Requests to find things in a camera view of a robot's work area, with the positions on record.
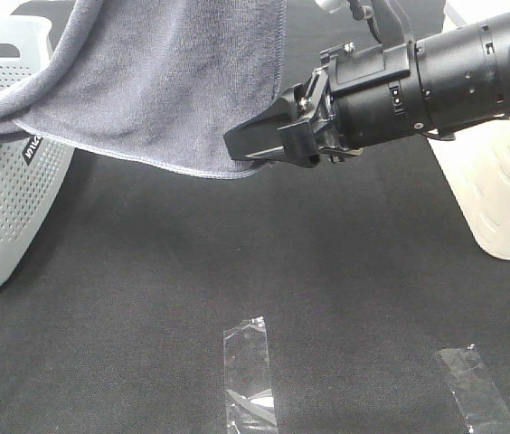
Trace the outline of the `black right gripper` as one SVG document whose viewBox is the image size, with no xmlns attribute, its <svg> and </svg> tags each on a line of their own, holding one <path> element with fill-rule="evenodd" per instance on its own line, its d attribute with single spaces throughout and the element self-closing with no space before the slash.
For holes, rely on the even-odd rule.
<svg viewBox="0 0 510 434">
<path fill-rule="evenodd" d="M 414 41 L 325 50 L 309 79 L 223 135 L 230 158 L 308 168 L 322 156 L 342 161 L 368 146 L 425 132 L 416 51 Z"/>
</svg>

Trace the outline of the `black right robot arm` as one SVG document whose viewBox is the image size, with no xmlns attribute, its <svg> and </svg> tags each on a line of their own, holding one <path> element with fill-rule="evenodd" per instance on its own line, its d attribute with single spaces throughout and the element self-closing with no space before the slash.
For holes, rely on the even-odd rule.
<svg viewBox="0 0 510 434">
<path fill-rule="evenodd" d="M 421 135 L 450 141 L 463 129 L 510 118 L 510 12 L 415 39 L 398 3 L 350 4 L 372 47 L 326 49 L 310 78 L 224 135 L 231 159 L 305 168 L 323 157 Z"/>
</svg>

